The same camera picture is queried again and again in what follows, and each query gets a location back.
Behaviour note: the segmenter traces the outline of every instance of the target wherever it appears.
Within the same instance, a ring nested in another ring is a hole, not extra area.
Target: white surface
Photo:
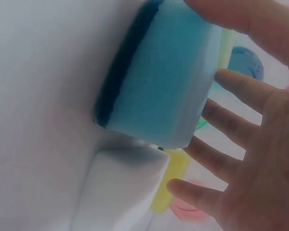
[[[153,148],[100,152],[85,182],[72,231],[128,231],[150,208],[169,159]]]
[[[0,0],[0,231],[69,229],[110,145],[90,110],[139,2]]]

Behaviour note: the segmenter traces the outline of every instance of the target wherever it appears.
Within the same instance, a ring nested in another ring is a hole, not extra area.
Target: green object
[[[227,69],[235,39],[235,31],[223,28],[220,45],[220,55],[218,60],[219,69]]]
[[[206,123],[207,123],[207,121],[203,117],[200,117],[200,120],[197,124],[196,130],[202,128],[204,125],[206,125]]]

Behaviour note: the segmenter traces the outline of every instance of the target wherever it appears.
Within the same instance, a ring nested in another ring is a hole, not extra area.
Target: sponge
[[[174,198],[173,195],[167,190],[168,181],[173,178],[182,178],[192,160],[192,158],[183,150],[163,149],[163,151],[169,154],[170,162],[150,206],[150,210],[156,214],[162,214],[165,212],[169,208]]]
[[[100,126],[165,148],[186,147],[218,65],[222,29],[182,0],[147,0],[94,107]]]

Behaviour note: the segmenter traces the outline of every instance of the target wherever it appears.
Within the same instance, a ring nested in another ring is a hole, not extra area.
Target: blue object
[[[109,69],[94,120],[161,147],[186,147],[217,70],[221,32],[184,1],[147,0]]]
[[[264,74],[261,60],[254,52],[245,47],[233,48],[228,69],[263,81]]]

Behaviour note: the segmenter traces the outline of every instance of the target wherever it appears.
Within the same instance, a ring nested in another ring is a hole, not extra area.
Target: finger
[[[194,185],[179,179],[170,180],[167,184],[167,189],[175,197],[214,217],[215,204],[221,195],[220,191]]]
[[[267,83],[225,69],[218,70],[215,81],[260,114],[263,113],[266,101],[279,91]]]
[[[227,183],[230,183],[241,164],[240,160],[217,151],[197,137],[193,137],[184,150],[203,167]]]
[[[289,9],[274,0],[185,0],[204,19],[249,35],[289,66]]]
[[[202,116],[212,126],[244,149],[247,149],[250,140],[259,129],[259,126],[230,112],[210,99],[207,100]]]

